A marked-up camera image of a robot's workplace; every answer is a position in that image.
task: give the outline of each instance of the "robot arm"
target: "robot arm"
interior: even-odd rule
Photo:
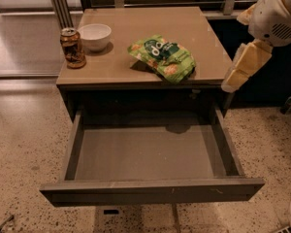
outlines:
[[[260,70],[272,57],[273,47],[291,43],[291,0],[258,0],[238,21],[248,25],[255,40],[237,50],[222,83],[227,92],[238,90]]]

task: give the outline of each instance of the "concrete floor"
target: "concrete floor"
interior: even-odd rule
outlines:
[[[50,26],[52,37],[33,40]],[[56,27],[52,16],[0,17],[3,72],[58,72]],[[42,48],[49,53],[40,55]],[[0,81],[0,223],[12,214],[6,232],[275,232],[288,224],[291,114],[233,109],[225,123],[245,174],[266,182],[249,202],[177,205],[178,223],[172,205],[54,208],[39,187],[57,181],[72,127],[55,80]]]

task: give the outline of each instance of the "bowl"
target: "bowl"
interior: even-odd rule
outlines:
[[[112,30],[105,24],[88,24],[79,28],[81,42],[91,51],[104,50],[110,41]]]

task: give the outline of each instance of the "open drawer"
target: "open drawer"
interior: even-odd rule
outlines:
[[[41,187],[51,204],[245,201],[263,186],[244,176],[212,100],[185,90],[154,100],[144,93],[80,96],[62,177]]]

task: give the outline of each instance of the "green plastic package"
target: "green plastic package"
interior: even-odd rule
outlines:
[[[140,40],[127,50],[170,83],[179,83],[187,78],[196,66],[189,50],[177,43],[168,42],[161,35]]]

